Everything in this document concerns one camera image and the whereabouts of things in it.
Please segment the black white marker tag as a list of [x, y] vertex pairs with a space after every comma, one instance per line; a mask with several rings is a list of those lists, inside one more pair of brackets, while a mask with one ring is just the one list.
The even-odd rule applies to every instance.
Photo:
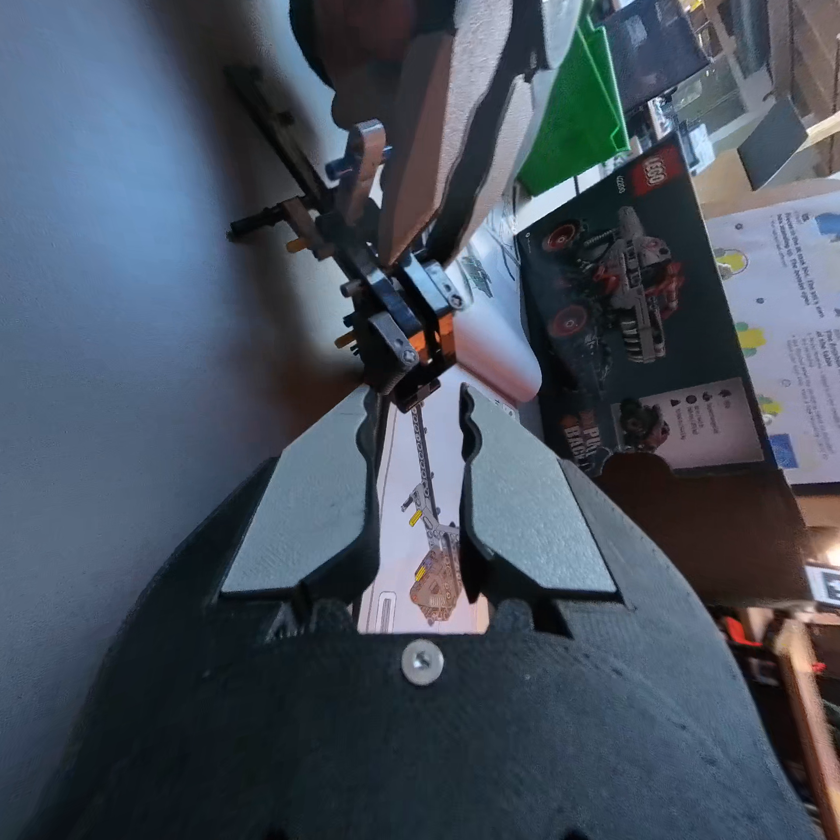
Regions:
[[839, 609], [839, 569], [832, 566], [807, 564], [804, 573], [812, 599], [821, 605]]

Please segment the white printed poster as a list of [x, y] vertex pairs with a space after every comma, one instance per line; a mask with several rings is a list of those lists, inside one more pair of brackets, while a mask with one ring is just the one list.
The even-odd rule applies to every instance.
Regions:
[[838, 484], [838, 191], [706, 225], [777, 466], [793, 486]]

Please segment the black lego box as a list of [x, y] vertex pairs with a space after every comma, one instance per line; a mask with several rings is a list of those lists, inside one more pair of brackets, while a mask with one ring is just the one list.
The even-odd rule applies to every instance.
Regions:
[[517, 237], [542, 440], [588, 477], [618, 455], [678, 476], [769, 476], [736, 323], [675, 136]]

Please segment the black grey lego model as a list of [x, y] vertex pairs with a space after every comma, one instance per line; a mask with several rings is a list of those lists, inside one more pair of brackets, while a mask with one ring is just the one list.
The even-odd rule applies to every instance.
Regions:
[[381, 209], [371, 189], [392, 152], [382, 124], [372, 120], [352, 128], [343, 155], [326, 164], [328, 178], [337, 183], [330, 187], [284, 117], [256, 123], [300, 194], [232, 222], [227, 238], [237, 242], [284, 223], [295, 235], [290, 252], [307, 250], [318, 261], [333, 260], [345, 276], [341, 293], [353, 305], [344, 318], [350, 336], [338, 345], [350, 345], [360, 358], [367, 385], [409, 413], [436, 392], [441, 375], [455, 364], [455, 313], [465, 302], [442, 267], [422, 262], [412, 247], [391, 265], [381, 265]]

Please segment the black storage crate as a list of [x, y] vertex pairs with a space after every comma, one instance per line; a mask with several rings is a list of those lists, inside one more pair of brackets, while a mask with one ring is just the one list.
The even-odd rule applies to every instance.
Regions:
[[678, 1], [634, 1], [602, 26], [627, 117], [711, 62]]

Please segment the lego sticker sheet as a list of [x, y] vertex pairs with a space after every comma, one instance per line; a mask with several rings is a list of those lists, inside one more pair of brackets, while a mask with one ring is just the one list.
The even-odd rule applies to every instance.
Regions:
[[502, 265], [514, 282], [520, 281], [521, 258], [518, 247], [518, 220], [515, 191], [503, 193], [489, 212], [486, 228], [500, 251]]

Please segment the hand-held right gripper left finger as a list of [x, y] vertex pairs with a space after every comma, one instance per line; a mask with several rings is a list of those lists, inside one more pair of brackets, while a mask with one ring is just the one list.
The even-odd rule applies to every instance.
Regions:
[[379, 396], [361, 385], [282, 451], [223, 595], [361, 597], [380, 566], [380, 412]]

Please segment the lego instruction booklet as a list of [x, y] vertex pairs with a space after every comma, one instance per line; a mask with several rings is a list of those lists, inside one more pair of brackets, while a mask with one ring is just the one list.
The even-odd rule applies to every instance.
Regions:
[[522, 326], [521, 282], [505, 271], [485, 222], [447, 269], [467, 293], [455, 320], [455, 366], [420, 406], [391, 408], [386, 417], [377, 477], [381, 561], [360, 600], [363, 634], [482, 634], [489, 624], [487, 599], [468, 599], [459, 567], [460, 386], [519, 420], [542, 376]]

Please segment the green plastic bin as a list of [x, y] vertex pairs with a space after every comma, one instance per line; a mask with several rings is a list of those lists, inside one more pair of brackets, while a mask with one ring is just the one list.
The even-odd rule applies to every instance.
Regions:
[[549, 91], [536, 139], [518, 173], [532, 197], [631, 148], [603, 26], [583, 2], [570, 49]]

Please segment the black chair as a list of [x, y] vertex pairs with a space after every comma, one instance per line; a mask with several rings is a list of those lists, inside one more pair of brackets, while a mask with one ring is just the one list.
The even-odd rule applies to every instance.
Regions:
[[757, 192], [771, 181], [807, 139], [807, 128], [791, 98], [777, 98], [737, 147], [751, 189]]

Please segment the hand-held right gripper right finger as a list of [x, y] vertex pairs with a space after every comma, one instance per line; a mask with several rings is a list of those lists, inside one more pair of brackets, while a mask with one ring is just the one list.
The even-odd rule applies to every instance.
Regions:
[[619, 601], [563, 463], [482, 392], [462, 384], [460, 573], [470, 601]]

